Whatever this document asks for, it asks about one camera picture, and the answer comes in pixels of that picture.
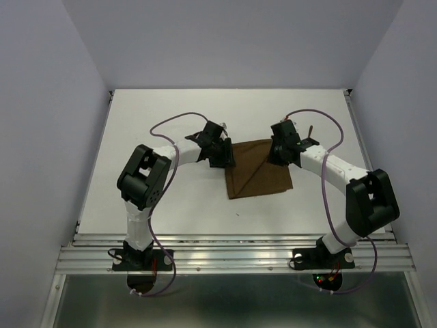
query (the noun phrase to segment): gray wall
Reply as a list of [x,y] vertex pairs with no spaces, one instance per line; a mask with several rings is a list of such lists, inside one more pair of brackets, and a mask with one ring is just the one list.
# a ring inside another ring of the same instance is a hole
[[39,327],[107,89],[60,0],[0,4],[0,325]]
[[64,0],[116,87],[352,87],[400,0]]
[[376,167],[386,169],[437,322],[437,2],[406,0],[361,75],[353,101]]

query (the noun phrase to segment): purple cable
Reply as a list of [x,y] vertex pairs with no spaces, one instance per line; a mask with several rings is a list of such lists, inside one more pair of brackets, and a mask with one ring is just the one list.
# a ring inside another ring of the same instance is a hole
[[[323,158],[323,161],[322,161],[322,173],[321,173],[321,181],[322,181],[322,197],[323,197],[323,205],[324,205],[324,207],[325,207],[326,218],[328,219],[328,224],[329,224],[330,231],[333,233],[335,239],[336,239],[339,243],[341,243],[341,244],[342,244],[343,246],[345,246],[345,247],[351,247],[351,245],[348,245],[348,244],[344,243],[344,242],[340,239],[340,237],[339,237],[339,235],[337,234],[337,232],[335,231],[334,224],[333,224],[333,220],[332,220],[332,218],[331,218],[331,216],[330,216],[329,205],[328,205],[328,197],[326,196],[326,181],[325,181],[325,178],[326,178],[326,162],[327,162],[327,160],[328,160],[328,156],[329,156],[330,152],[332,152],[335,148],[337,148],[338,146],[340,146],[340,145],[343,143],[343,140],[344,140],[344,132],[343,132],[343,129],[342,129],[340,123],[338,123],[338,121],[337,121],[336,119],[334,119],[331,115],[325,113],[324,111],[320,111],[320,110],[318,110],[318,109],[299,109],[299,110],[297,110],[297,111],[292,111],[291,113],[288,113],[286,117],[288,118],[288,117],[290,117],[290,116],[293,115],[293,114],[303,113],[303,112],[311,112],[311,113],[322,114],[323,116],[326,116],[326,117],[329,118],[331,121],[333,121],[333,122],[335,123],[335,125],[337,125],[337,128],[339,128],[339,131],[340,131],[340,140],[339,140],[339,142],[337,142],[335,145],[333,145],[331,148],[329,148],[329,149],[326,151],[326,154],[325,154],[325,156],[324,156],[324,158]],[[350,293],[350,292],[354,292],[354,291],[356,291],[356,290],[361,289],[362,287],[364,287],[364,286],[365,286],[368,282],[370,282],[370,280],[373,278],[373,275],[374,275],[375,270],[376,270],[376,265],[377,265],[377,263],[378,263],[378,251],[376,250],[376,245],[375,245],[374,241],[373,241],[370,237],[366,237],[366,238],[367,238],[367,240],[371,243],[371,245],[372,245],[372,247],[373,247],[373,251],[374,251],[374,253],[375,253],[375,261],[374,261],[374,263],[373,263],[373,267],[372,267],[372,270],[371,270],[371,272],[370,272],[369,277],[368,277],[368,278],[367,278],[367,279],[366,279],[366,280],[365,280],[361,285],[359,285],[359,286],[357,286],[357,287],[354,287],[354,288],[351,288],[351,289],[348,289],[348,290],[337,291],[337,292],[334,292],[334,294],[348,294],[348,293]],[[311,288],[318,289],[318,288],[313,287],[313,286],[310,286],[310,285],[306,285],[306,286],[311,287]]]
[[[172,120],[175,120],[176,118],[180,118],[180,117],[182,117],[182,116],[186,116],[186,115],[198,115],[198,116],[202,117],[205,121],[208,121],[208,119],[206,118],[205,115],[202,115],[202,114],[200,114],[200,113],[196,113],[196,112],[194,112],[194,111],[189,111],[189,112],[187,112],[187,113],[182,113],[182,114],[179,114],[179,115],[173,116],[173,117],[171,117],[171,118],[167,118],[166,120],[164,120],[164,121],[162,121],[162,122],[159,122],[158,124],[155,124],[153,127],[151,127],[151,129],[150,129],[150,131],[149,131],[149,133],[150,133],[151,135],[153,135],[154,137],[160,137],[160,138],[163,138],[163,139],[169,141],[169,142],[173,145],[173,147],[175,148],[175,151],[176,151],[176,156],[175,156],[175,165],[174,165],[174,168],[173,168],[173,172],[171,173],[171,176],[170,176],[169,182],[165,185],[165,187],[164,187],[164,189],[163,189],[163,193],[161,194],[161,197],[165,194],[165,192],[167,191],[167,189],[170,187],[170,184],[173,182],[173,179],[175,178],[176,171],[178,170],[178,165],[179,165],[180,152],[179,152],[179,149],[178,149],[178,147],[176,146],[175,142],[174,142],[170,137],[168,137],[168,136],[166,136],[166,135],[161,135],[161,134],[159,134],[159,133],[155,133],[155,132],[153,132],[153,131],[154,131],[155,128],[158,128],[159,126],[161,126],[161,125],[163,125],[163,124],[165,124],[165,123],[167,123],[167,122],[170,122],[170,121],[172,121]],[[159,246],[159,248],[161,248],[161,250],[163,251],[164,255],[166,255],[166,257],[168,257],[168,258],[170,259],[171,265],[172,265],[172,267],[173,267],[173,276],[171,277],[171,280],[169,281],[169,283],[168,283],[164,288],[158,290],[157,292],[153,292],[152,294],[141,294],[141,295],[140,295],[140,294],[139,294],[138,292],[136,292],[135,290],[130,290],[130,292],[131,292],[132,294],[135,294],[135,295],[140,296],[140,297],[153,297],[153,296],[159,295],[159,294],[161,294],[162,292],[164,292],[164,291],[166,291],[167,289],[169,289],[169,287],[171,286],[171,284],[172,284],[172,283],[175,281],[175,279],[176,279],[176,263],[175,263],[175,260],[174,260],[173,256],[171,256],[170,253],[169,253],[169,252],[164,248],[163,244],[160,243],[160,241],[158,240],[158,237],[156,237],[155,232],[153,231],[153,228],[152,228],[152,214],[153,214],[155,208],[156,208],[156,204],[155,204],[155,206],[153,206],[152,209],[150,210],[150,216],[149,216],[149,220],[148,220],[147,224],[149,225],[150,234],[152,235],[152,238],[154,239],[155,243]]]

